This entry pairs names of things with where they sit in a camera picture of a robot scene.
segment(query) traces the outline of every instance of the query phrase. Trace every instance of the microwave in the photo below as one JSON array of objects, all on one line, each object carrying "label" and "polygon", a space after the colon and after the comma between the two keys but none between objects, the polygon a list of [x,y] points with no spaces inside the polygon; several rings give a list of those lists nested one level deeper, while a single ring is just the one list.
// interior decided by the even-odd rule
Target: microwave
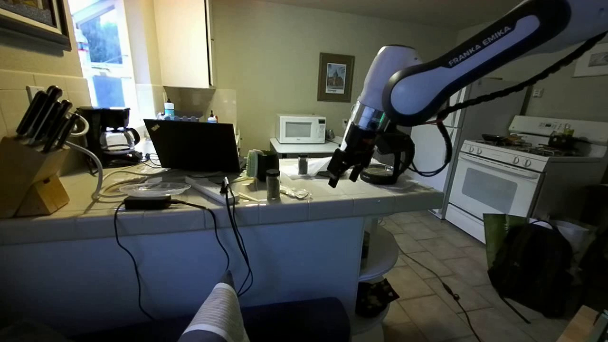
[{"label": "microwave", "polygon": [[278,141],[282,144],[324,144],[326,116],[280,114]]}]

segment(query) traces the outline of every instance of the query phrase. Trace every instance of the kitchen counter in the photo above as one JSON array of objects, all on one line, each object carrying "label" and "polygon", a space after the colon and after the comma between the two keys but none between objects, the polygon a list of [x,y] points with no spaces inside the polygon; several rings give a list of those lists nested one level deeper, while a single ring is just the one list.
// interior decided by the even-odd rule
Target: kitchen counter
[{"label": "kitchen counter", "polygon": [[[126,167],[126,171],[168,175],[160,173],[158,167]],[[440,205],[438,192],[407,180],[398,186],[375,186],[364,180],[352,182],[350,179],[343,179],[337,188],[331,188],[324,177],[297,175],[297,160],[282,160],[282,173],[282,188],[303,192],[307,198],[297,199],[282,194],[282,201],[267,203],[265,184],[250,177],[240,177],[234,180],[234,192],[244,196],[236,211],[242,226],[326,220],[354,215],[383,217]],[[107,179],[105,186],[111,186],[118,180],[137,179],[137,175],[111,169]],[[107,228],[113,224],[115,211],[122,198],[92,201],[96,177],[88,173],[61,177],[61,182],[71,196],[69,205],[48,217],[0,218],[0,245],[98,239],[115,234]],[[221,228],[231,224],[225,203],[194,188],[174,198],[213,209],[219,215]],[[174,205],[164,211],[120,211],[120,220],[130,222],[126,224],[130,228],[124,232],[128,236],[175,234],[213,226],[208,215],[185,205]]]},{"label": "kitchen counter", "polygon": [[[107,184],[126,177],[111,173]],[[65,334],[145,321],[134,264],[115,232],[139,264],[143,306],[155,317],[193,315],[227,270],[236,287],[246,281],[248,264],[223,203],[193,188],[175,196],[210,207],[219,218],[217,232],[210,213],[181,205],[120,211],[115,226],[122,198],[92,203],[94,177],[61,180],[71,203],[56,215],[0,220],[0,315],[35,317]],[[373,186],[345,179],[331,188],[327,179],[299,177],[295,160],[282,160],[280,180],[288,192],[307,198],[284,194],[280,203],[267,203],[265,186],[248,177],[234,180],[234,192],[242,196],[236,222],[255,275],[242,296],[244,306],[335,296],[354,315],[364,232],[379,217],[441,203],[440,192],[407,180]]]}]

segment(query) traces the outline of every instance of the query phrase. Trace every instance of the shelf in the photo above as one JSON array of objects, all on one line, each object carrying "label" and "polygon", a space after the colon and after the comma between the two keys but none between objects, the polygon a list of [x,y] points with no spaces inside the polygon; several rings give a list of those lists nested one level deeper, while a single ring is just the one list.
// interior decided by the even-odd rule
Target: shelf
[{"label": "shelf", "polygon": [[390,272],[400,256],[400,247],[394,234],[381,226],[375,226],[369,236],[369,253],[364,260],[362,283],[379,281],[386,272]]}]

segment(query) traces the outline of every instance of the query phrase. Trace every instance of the window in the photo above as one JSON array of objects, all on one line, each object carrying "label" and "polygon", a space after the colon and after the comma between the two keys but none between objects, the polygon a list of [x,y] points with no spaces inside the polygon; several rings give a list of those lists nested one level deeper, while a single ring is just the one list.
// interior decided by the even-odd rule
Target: window
[{"label": "window", "polygon": [[71,0],[71,11],[92,104],[136,108],[124,0]]}]

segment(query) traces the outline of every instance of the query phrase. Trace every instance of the ceiling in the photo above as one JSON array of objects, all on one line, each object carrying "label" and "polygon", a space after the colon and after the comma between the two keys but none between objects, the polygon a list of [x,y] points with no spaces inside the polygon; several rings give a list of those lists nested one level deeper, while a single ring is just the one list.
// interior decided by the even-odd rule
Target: ceiling
[{"label": "ceiling", "polygon": [[269,0],[373,17],[468,28],[498,19],[519,0]]}]

